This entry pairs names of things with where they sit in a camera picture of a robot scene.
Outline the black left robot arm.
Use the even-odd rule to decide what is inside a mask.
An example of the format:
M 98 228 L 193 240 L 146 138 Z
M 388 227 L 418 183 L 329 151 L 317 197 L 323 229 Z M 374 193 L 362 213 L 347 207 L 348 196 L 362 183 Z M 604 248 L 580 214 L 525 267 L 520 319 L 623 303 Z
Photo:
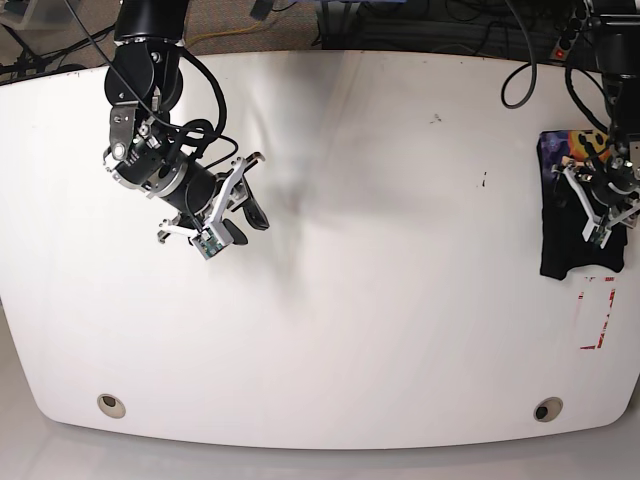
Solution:
M 568 93 L 607 139 L 589 147 L 584 160 L 564 160 L 559 171 L 586 214 L 583 239 L 603 248 L 614 227 L 633 228 L 639 215 L 639 3 L 577 1 L 571 22 L 592 42 L 609 124 L 578 99 L 566 67 Z

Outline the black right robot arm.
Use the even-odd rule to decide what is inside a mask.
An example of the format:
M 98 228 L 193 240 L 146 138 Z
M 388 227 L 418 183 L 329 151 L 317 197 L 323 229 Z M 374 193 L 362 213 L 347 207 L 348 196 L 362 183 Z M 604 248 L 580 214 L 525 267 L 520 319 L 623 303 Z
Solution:
M 228 213 L 241 210 L 251 228 L 268 229 L 269 220 L 246 179 L 264 157 L 259 152 L 242 157 L 232 150 L 222 158 L 231 164 L 226 171 L 201 164 L 208 147 L 226 138 L 227 105 L 217 79 L 184 45 L 187 13 L 185 1 L 122 2 L 115 23 L 115 56 L 104 84 L 111 112 L 103 163 L 119 184 L 176 210 L 174 218 L 160 223 L 158 242 L 181 235 L 211 259 L 230 245 L 248 242 Z M 216 121 L 172 122 L 170 112 L 184 86 L 182 60 L 212 88 Z

